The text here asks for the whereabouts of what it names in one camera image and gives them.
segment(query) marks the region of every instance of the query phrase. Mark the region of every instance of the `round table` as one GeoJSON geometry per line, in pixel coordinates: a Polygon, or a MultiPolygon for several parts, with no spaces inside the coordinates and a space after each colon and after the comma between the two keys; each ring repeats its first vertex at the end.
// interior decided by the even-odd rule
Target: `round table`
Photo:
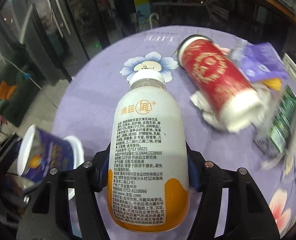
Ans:
{"type": "MultiPolygon", "coordinates": [[[[145,60],[160,60],[161,73],[169,81],[167,90],[180,105],[186,141],[190,148],[201,152],[206,160],[215,162],[222,169],[235,171],[240,167],[246,168],[273,209],[277,226],[282,231],[296,213],[296,179],[289,183],[281,179],[282,164],[269,170],[261,169],[262,162],[268,157],[253,142],[256,134],[253,125],[237,134],[229,134],[215,130],[202,119],[200,110],[190,101],[190,96],[196,92],[197,87],[175,62],[175,52],[181,41],[197,33],[230,49],[240,41],[240,38],[228,33],[189,26],[161,27],[122,39],[96,55],[74,78],[58,107],[53,133],[62,138],[68,135],[77,136],[84,146],[85,159],[91,160],[96,152],[106,149],[110,142],[115,108],[129,90],[127,80],[131,76],[127,75],[132,75],[131,68],[141,63],[145,56],[145,60]]],[[[287,83],[296,95],[296,83],[290,76],[287,83]]],[[[190,196],[189,213],[179,227],[165,233],[145,235],[126,231],[115,224],[108,212],[106,188],[101,193],[96,193],[104,224],[112,240],[186,239],[201,194],[191,188],[190,196]]],[[[216,236],[224,232],[227,202],[228,190],[224,189],[216,236]]],[[[77,216],[73,212],[71,221],[74,226],[77,224],[77,216]]],[[[75,227],[74,233],[80,235],[75,227]]]]}

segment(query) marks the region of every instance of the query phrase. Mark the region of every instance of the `white bottle cap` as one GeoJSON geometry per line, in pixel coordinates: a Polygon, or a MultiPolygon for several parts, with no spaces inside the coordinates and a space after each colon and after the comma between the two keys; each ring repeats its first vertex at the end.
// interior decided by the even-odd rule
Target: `white bottle cap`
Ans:
{"type": "Polygon", "coordinates": [[[139,70],[137,73],[135,73],[132,76],[131,81],[130,81],[130,85],[132,85],[133,83],[135,83],[136,81],[141,80],[141,79],[154,79],[154,80],[158,80],[159,82],[166,85],[164,77],[158,71],[153,70],[153,69],[139,70]]]}

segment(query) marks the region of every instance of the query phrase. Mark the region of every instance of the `purple wrapper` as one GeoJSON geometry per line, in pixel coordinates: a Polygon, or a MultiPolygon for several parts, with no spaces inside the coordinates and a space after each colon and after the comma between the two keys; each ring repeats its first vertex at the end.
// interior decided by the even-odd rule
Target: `purple wrapper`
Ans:
{"type": "Polygon", "coordinates": [[[74,153],[68,141],[32,125],[23,138],[19,161],[18,174],[37,183],[42,181],[53,167],[60,171],[72,170],[74,153]]]}
{"type": "Polygon", "coordinates": [[[266,42],[248,44],[241,59],[240,70],[251,83],[272,78],[287,78],[287,71],[274,47],[266,42]]]}

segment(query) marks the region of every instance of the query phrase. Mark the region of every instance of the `red cylindrical container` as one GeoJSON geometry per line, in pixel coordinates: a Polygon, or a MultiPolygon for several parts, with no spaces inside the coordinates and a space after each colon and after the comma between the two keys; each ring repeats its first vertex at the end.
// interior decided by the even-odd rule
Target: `red cylindrical container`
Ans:
{"type": "Polygon", "coordinates": [[[209,38],[188,37],[178,49],[178,58],[229,131],[253,120],[262,107],[257,92],[209,38]]]}

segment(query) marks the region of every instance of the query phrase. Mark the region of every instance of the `screw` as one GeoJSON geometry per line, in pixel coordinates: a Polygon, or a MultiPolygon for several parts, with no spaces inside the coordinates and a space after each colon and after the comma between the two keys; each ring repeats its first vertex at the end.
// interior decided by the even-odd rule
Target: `screw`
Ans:
{"type": "Polygon", "coordinates": [[[84,166],[85,168],[90,168],[90,167],[92,166],[92,162],[90,162],[90,161],[84,162],[84,163],[83,163],[83,166],[84,166]]]}
{"type": "Polygon", "coordinates": [[[207,161],[207,162],[205,162],[205,166],[207,168],[212,168],[214,166],[214,163],[213,162],[210,162],[210,161],[207,161]]]}
{"type": "Polygon", "coordinates": [[[247,170],[245,168],[240,168],[239,173],[242,175],[245,175],[245,174],[247,174],[247,170]]]}
{"type": "Polygon", "coordinates": [[[51,175],[54,175],[54,174],[56,174],[58,172],[58,169],[57,168],[52,168],[51,170],[50,170],[50,174],[51,175]]]}
{"type": "Polygon", "coordinates": [[[29,196],[24,196],[23,202],[25,204],[28,204],[29,203],[29,200],[30,200],[29,196]]]}

